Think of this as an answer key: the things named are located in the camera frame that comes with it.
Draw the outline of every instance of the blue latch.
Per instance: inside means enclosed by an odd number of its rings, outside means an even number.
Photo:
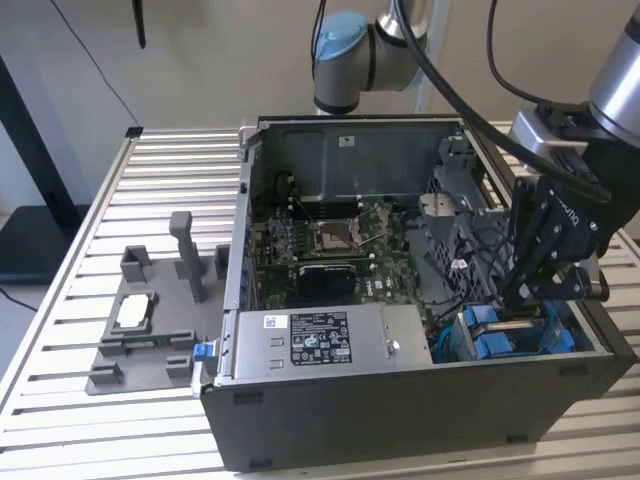
[[[193,361],[204,362],[215,357],[213,342],[197,343],[193,347]]]
[[[502,332],[480,335],[473,344],[476,347],[478,358],[491,358],[513,353],[507,336]]]
[[[473,328],[477,325],[487,323],[498,323],[498,314],[491,305],[474,305],[464,309],[464,321],[467,327]]]

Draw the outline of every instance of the aluminum extrusion table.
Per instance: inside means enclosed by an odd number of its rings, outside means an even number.
[[[503,130],[508,125],[498,124]],[[90,397],[84,387],[120,282],[123,248],[145,244],[154,258],[175,257],[176,240],[167,225],[176,209],[193,213],[193,239],[200,252],[212,254],[217,244],[228,243],[237,152],[234,130],[145,131],[124,143],[0,384],[0,479],[234,476],[225,472],[202,406],[190,389]],[[515,159],[506,160],[518,174],[524,172]],[[607,310],[640,354],[640,251],[620,232],[601,263],[612,289]],[[392,426],[380,425],[380,435],[393,434]],[[640,477],[640,364],[604,398],[573,406],[537,445],[243,478],[427,476]]]

